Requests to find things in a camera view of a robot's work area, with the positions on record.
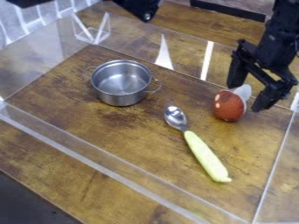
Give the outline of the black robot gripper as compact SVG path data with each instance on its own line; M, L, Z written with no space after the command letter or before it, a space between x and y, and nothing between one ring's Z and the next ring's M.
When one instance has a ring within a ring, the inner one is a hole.
M265 85L251 106L253 112L269 109L287 99L292 86L297 84L289 70L297 43L299 32L272 28L265 30L257 45L244 39L237 41L237 48L230 54L226 86L240 87L248 74Z

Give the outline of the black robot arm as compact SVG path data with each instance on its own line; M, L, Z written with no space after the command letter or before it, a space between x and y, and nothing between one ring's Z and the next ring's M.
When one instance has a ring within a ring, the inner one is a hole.
M287 99L297 85L288 68L295 56L299 57L299 0L275 0L273 14L257 45L244 39L237 41L228 68L228 88L240 87L248 74L265 86L251 106L255 112Z

